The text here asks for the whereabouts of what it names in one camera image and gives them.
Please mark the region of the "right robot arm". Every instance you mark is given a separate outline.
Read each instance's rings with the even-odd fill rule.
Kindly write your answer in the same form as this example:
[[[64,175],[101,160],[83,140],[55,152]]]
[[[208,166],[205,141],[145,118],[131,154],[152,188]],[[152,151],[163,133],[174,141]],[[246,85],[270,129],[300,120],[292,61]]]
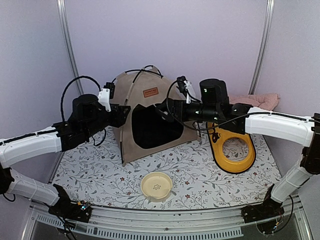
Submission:
[[[184,100],[166,96],[156,105],[157,113],[166,121],[213,123],[213,129],[221,127],[237,134],[260,134],[284,139],[303,146],[301,159],[271,186],[258,213],[262,218],[274,214],[282,202],[308,179],[320,173],[320,115],[296,116],[263,110],[250,104],[231,104],[226,83],[209,78],[199,83],[201,99],[193,97],[193,87],[184,76],[175,81]]]

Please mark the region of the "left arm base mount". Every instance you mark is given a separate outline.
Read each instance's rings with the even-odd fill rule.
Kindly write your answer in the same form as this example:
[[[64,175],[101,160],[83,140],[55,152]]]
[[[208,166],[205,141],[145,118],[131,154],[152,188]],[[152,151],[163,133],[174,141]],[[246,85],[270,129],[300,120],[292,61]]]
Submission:
[[[69,200],[59,199],[55,205],[48,207],[48,213],[62,219],[88,223],[92,208],[91,206],[78,205]]]

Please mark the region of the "yellow double bowl holder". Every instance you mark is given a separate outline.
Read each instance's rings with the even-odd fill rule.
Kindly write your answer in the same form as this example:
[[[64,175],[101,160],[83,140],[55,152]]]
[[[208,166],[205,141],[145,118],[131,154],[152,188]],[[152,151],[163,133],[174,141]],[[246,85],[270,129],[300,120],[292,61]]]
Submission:
[[[234,133],[219,127],[207,131],[213,159],[223,171],[240,174],[249,170],[256,150],[249,134]]]

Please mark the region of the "black tent pole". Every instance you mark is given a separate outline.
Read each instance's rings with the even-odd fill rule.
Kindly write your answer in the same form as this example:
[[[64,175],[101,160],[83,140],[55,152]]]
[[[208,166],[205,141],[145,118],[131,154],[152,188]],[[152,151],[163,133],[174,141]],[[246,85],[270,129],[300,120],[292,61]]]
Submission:
[[[129,153],[129,149],[127,152],[125,152],[125,147],[130,147],[134,148],[133,141],[133,134],[132,134],[132,110],[136,106],[135,103],[130,102],[131,94],[132,91],[135,87],[135,82],[136,80],[142,75],[143,73],[136,75],[136,74],[129,74],[126,76],[122,76],[117,80],[116,87],[119,88],[117,89],[116,96],[119,97],[119,100],[121,102],[121,105],[124,106],[130,106],[131,110],[130,113],[126,119],[126,123],[120,127],[117,136],[118,136],[118,141],[119,141],[119,149],[121,153],[121,162],[122,165],[125,166],[126,163],[132,162],[139,157],[131,157],[131,154]]]
[[[139,68],[139,69],[130,69],[130,70],[126,70],[126,71],[122,72],[121,74],[119,74],[117,77],[115,77],[112,80],[112,83],[116,83],[116,81],[120,77],[127,76],[130,74],[136,74],[138,76],[139,74],[142,74],[142,73],[150,73],[150,74],[159,76],[161,79],[164,77],[162,75],[162,73],[160,72],[160,70],[156,66],[149,64],[149,65],[146,65],[146,66]]]

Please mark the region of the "beige pet tent fabric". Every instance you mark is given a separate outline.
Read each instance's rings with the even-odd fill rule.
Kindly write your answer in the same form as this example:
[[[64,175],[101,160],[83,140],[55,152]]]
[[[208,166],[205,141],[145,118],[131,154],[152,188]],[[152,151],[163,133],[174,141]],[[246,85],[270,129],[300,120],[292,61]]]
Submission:
[[[143,73],[136,80],[129,100],[135,104],[131,114],[132,145],[134,144],[134,148],[132,146],[125,147],[125,152],[127,153],[129,150],[131,159],[134,157],[140,159],[200,138],[196,131],[184,127],[177,121],[167,122],[156,113],[155,105],[161,104],[166,97],[181,99],[175,90],[167,93],[171,83],[172,81],[165,76],[160,78],[151,73]],[[115,82],[114,97],[111,101],[121,105],[120,97],[116,96],[117,90],[120,90],[116,84],[117,81]],[[114,129],[118,146],[119,130],[120,128]]]

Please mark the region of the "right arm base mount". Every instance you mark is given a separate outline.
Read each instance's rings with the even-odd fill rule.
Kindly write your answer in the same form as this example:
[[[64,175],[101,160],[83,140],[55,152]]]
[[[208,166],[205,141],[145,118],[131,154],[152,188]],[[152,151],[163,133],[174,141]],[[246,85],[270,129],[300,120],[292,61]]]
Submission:
[[[258,231],[264,235],[272,235],[282,222],[284,208],[257,205],[247,205],[241,209],[241,216],[245,223],[256,223]]]

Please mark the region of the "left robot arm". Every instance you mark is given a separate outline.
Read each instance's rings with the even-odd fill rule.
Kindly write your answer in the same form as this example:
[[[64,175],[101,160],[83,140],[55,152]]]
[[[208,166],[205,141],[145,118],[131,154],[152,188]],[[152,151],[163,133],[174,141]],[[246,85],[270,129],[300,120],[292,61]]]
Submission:
[[[74,205],[63,187],[24,176],[13,170],[12,165],[48,153],[72,150],[89,142],[90,137],[108,126],[123,126],[130,110],[130,106],[110,103],[109,96],[104,93],[99,96],[83,94],[72,101],[72,113],[67,121],[37,132],[1,140],[1,194],[21,195],[43,202],[54,206],[63,217],[70,217],[75,211]]]

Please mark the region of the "pink checkered cushion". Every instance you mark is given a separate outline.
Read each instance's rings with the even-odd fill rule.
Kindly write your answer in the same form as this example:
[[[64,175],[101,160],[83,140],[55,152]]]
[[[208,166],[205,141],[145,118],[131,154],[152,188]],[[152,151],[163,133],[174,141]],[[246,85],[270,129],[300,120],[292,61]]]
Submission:
[[[231,104],[248,104],[263,110],[272,111],[280,102],[280,96],[277,93],[249,94],[249,95],[231,95],[229,96]]]

